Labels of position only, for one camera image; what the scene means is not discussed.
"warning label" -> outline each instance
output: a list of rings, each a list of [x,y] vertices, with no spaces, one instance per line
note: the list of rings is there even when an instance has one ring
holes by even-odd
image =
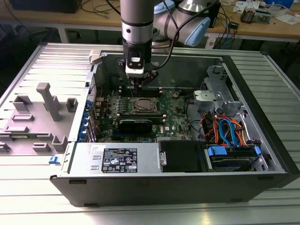
[[[102,172],[136,173],[137,149],[104,149]]]

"gray plastic part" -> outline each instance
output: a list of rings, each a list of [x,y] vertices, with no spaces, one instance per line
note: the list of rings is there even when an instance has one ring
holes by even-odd
[[[62,138],[62,142],[60,142],[59,139],[58,139],[58,137],[55,136],[53,138],[52,145],[53,145],[53,147],[55,148],[55,150],[57,152],[65,152],[66,148],[67,148],[67,145],[68,145],[68,139],[67,139],[66,136],[64,136]]]
[[[77,106],[78,106],[78,102],[76,98],[68,98],[67,102],[66,102],[66,106],[67,106],[67,111],[69,113],[75,113]]]
[[[28,133],[8,133],[0,132],[0,142],[6,143],[11,150],[10,155],[54,155],[58,154],[52,145],[54,136],[61,141],[64,136],[68,137],[72,127],[75,112],[68,112],[65,102],[60,102],[59,122],[54,122],[50,113],[46,112],[43,102],[32,102],[26,105],[31,114],[34,115],[33,121],[13,121],[12,117],[20,114],[15,110],[12,117],[8,119],[5,127],[28,127]],[[34,151],[33,143],[48,143],[51,151]],[[7,155],[7,152],[0,152],[0,156]]]
[[[33,121],[34,117],[32,114],[28,115],[13,115],[11,118],[13,121],[18,122],[18,121]]]
[[[51,140],[53,140],[53,135],[51,133],[49,133],[47,135],[37,135],[37,138],[40,141],[51,141]]]
[[[5,143],[0,143],[0,152],[9,152],[10,147]]]
[[[13,141],[13,139],[9,135],[1,135],[0,141]]]
[[[52,98],[53,98],[54,105],[57,107],[57,110],[60,110],[61,107],[60,107],[60,103],[59,103],[57,97],[56,96],[52,96]],[[48,109],[46,103],[44,103],[44,107],[45,107],[46,111],[48,112],[49,109]]]
[[[33,147],[34,151],[37,151],[37,152],[44,152],[44,151],[51,151],[51,148],[50,146],[48,145],[48,143],[33,143]]]
[[[18,95],[13,101],[13,104],[19,113],[28,113],[26,105],[31,105],[32,102],[27,95]]]
[[[58,112],[57,102],[53,100],[49,89],[49,83],[39,83],[37,86],[37,92],[42,95],[53,121],[59,121],[61,116]]]
[[[4,131],[13,133],[27,133],[29,129],[28,127],[7,126]]]

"metal frame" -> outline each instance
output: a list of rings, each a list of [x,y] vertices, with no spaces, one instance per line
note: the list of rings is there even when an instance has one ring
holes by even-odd
[[[12,26],[20,25],[18,21],[0,19],[0,23],[9,24]],[[111,30],[111,31],[122,31],[121,27],[116,26],[102,26],[102,25],[84,25],[84,24],[70,24],[70,23],[52,23],[52,22],[35,22],[35,21],[22,21],[25,26],[33,27],[53,27],[57,28],[60,34],[62,43],[69,43],[67,29],[82,29],[82,30]],[[207,32],[205,34],[208,37],[205,48],[212,49],[213,45],[223,33]],[[298,42],[298,38],[287,38],[287,37],[271,37],[271,36],[256,36],[256,35],[243,35],[236,34],[235,38],[239,39],[251,39],[251,40],[264,40],[264,41],[281,41],[281,42]]]

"blue latch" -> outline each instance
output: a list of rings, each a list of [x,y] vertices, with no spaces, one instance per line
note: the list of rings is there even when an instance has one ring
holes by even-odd
[[[227,155],[226,148],[224,146],[211,146],[207,149],[209,156]]]
[[[60,164],[59,159],[60,158],[58,156],[51,156],[51,158],[49,160],[49,164]]]
[[[260,156],[262,154],[262,151],[260,150],[259,147],[256,146],[256,147],[254,147],[254,149],[258,156]]]

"blue connector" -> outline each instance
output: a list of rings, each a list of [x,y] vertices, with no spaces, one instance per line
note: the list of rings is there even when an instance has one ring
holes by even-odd
[[[224,146],[211,146],[207,149],[209,156],[224,156],[227,155],[226,148]]]

